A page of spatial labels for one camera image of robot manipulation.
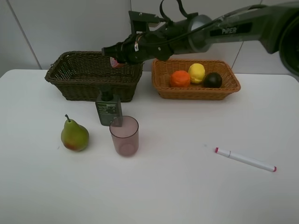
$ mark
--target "wicker basket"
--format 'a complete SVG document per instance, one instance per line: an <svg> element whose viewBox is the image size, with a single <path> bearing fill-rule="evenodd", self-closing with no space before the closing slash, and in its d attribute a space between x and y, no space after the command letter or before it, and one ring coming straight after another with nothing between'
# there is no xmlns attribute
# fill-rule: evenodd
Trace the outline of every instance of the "wicker basket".
<svg viewBox="0 0 299 224"><path fill-rule="evenodd" d="M217 72L222 77L221 88L204 88L201 84L191 84L188 88L171 88L170 76L178 70L188 71L193 63L205 67L206 74ZM215 60L182 60L170 59L166 62L154 60L152 83L161 97L166 99L205 99L221 100L231 93L238 92L241 86L229 65Z"/></svg>
<svg viewBox="0 0 299 224"><path fill-rule="evenodd" d="M112 68L110 58L101 52L63 53L51 66L45 79L55 85L67 100L95 101L99 85L110 85L122 102L134 96L142 74L142 64Z"/></svg>

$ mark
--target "white marker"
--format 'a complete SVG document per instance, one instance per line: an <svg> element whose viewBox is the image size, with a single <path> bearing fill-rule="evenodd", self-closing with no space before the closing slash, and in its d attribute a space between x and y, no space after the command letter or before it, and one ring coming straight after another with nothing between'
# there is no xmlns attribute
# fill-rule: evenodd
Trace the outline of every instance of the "white marker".
<svg viewBox="0 0 299 224"><path fill-rule="evenodd" d="M232 153L231 151L219 149L218 147L215 149L215 152L217 154L226 156L226 157L228 157L230 159L237 160L237 161L246 163L248 165L251 165L251 166L254 166L254 167L258 167L260 169L265 169L265 170L268 170L268 171L271 171L271 172L275 172L277 170L277 168L275 166L265 164L265 163L260 162L258 160L251 159L251 158L248 158L246 156L239 155L237 153Z"/></svg>

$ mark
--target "pear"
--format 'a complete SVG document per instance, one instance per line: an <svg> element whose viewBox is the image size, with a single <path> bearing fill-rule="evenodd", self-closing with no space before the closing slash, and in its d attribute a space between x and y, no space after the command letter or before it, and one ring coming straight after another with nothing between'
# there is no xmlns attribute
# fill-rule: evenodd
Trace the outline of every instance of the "pear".
<svg viewBox="0 0 299 224"><path fill-rule="evenodd" d="M69 119L64 123L64 129L61 132L61 141L64 146L72 151L78 152L85 149L89 141L89 133L83 126L76 121Z"/></svg>

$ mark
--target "avocado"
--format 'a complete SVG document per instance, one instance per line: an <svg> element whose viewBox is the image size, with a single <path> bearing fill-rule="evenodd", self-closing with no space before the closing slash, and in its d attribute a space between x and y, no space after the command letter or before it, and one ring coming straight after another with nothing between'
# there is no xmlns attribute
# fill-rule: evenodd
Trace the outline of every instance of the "avocado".
<svg viewBox="0 0 299 224"><path fill-rule="evenodd" d="M203 87L205 88L220 88L222 85L222 77L217 72L211 72L205 76Z"/></svg>

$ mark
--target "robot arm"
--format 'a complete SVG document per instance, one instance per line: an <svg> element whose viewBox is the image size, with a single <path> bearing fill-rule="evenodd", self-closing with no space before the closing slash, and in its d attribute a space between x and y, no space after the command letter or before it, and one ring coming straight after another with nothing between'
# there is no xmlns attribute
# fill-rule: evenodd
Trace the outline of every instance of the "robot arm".
<svg viewBox="0 0 299 224"><path fill-rule="evenodd" d="M284 66L299 76L299 2L274 6L245 7L211 20L206 15L187 14L181 0L177 0L186 17L171 21L153 14L129 12L132 34L124 41L103 48L105 56L119 63L142 63L148 59L167 60L173 54L206 52L211 44L259 40L266 51L280 52ZM165 24L150 31L149 24Z"/></svg>

